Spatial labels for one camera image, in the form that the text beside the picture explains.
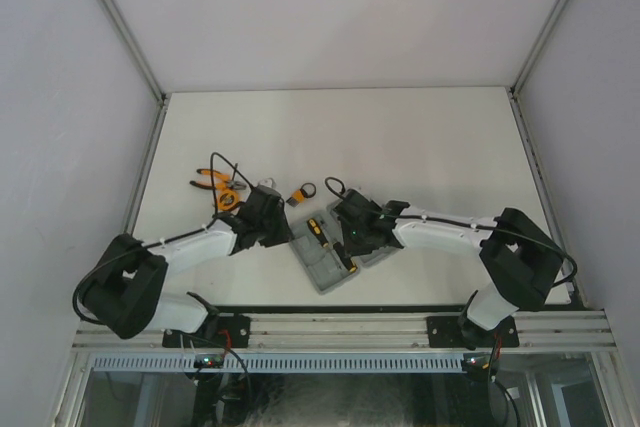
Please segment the black yellow screwdriver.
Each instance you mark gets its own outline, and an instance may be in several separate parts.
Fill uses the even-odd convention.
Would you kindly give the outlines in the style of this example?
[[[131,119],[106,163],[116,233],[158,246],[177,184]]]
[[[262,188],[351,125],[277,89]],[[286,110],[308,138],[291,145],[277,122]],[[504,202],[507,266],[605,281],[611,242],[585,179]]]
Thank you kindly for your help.
[[[329,241],[328,241],[326,235],[324,234],[324,231],[321,228],[321,225],[314,218],[309,218],[306,221],[306,225],[307,225],[309,231],[311,232],[313,238],[323,248],[328,248],[329,247]]]
[[[358,266],[356,265],[355,261],[347,254],[342,243],[335,242],[333,244],[333,251],[337,255],[340,263],[347,272],[354,273],[357,271]]]

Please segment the orange handled pliers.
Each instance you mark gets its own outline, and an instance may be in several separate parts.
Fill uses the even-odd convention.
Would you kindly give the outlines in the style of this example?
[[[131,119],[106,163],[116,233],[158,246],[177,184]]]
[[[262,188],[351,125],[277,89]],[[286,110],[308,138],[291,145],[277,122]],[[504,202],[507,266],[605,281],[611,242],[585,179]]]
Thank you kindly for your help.
[[[206,168],[198,168],[196,173],[202,177],[201,180],[191,180],[189,184],[201,190],[231,190],[244,191],[248,189],[248,185],[241,180],[236,180],[233,176],[224,174],[217,170]]]

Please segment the grey plastic tool case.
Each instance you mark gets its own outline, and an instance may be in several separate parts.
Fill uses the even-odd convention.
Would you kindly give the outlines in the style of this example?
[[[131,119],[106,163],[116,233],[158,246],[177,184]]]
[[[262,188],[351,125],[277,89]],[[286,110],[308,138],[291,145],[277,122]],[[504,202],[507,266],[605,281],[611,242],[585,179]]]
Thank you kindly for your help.
[[[320,295],[327,294],[354,278],[361,268],[373,267],[398,251],[397,248],[387,247],[368,255],[351,256],[358,269],[354,273],[347,272],[333,251],[335,242],[343,244],[341,227],[337,215],[333,212],[337,204],[338,201],[335,201],[325,209],[316,210],[305,219],[298,220],[290,226],[292,240],[289,246]],[[329,241],[328,248],[323,248],[313,238],[306,225],[309,218],[314,218],[321,225]]]

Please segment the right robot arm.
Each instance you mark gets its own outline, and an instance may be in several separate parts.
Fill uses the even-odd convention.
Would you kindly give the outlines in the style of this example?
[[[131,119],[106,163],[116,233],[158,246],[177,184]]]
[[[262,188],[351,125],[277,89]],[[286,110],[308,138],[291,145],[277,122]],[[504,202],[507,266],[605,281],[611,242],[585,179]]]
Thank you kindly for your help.
[[[436,249],[478,260],[490,283],[475,291],[457,318],[461,342],[475,349],[499,335],[506,320],[546,304],[570,260],[524,212],[464,218],[436,214],[408,202],[379,205],[355,189],[335,193],[333,207],[346,252],[364,256],[381,249]]]

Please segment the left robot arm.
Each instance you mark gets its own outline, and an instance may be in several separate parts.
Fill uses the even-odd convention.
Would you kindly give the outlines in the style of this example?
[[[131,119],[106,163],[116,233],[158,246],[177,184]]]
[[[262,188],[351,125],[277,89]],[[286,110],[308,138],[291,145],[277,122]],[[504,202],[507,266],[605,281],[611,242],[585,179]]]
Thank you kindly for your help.
[[[165,281],[256,245],[270,248],[290,239],[284,199],[258,185],[235,211],[218,212],[185,234],[151,244],[127,233],[114,237],[76,286],[72,307],[84,322],[104,326],[122,340],[161,329],[184,333],[206,347],[219,334],[217,309],[194,292],[166,293]]]

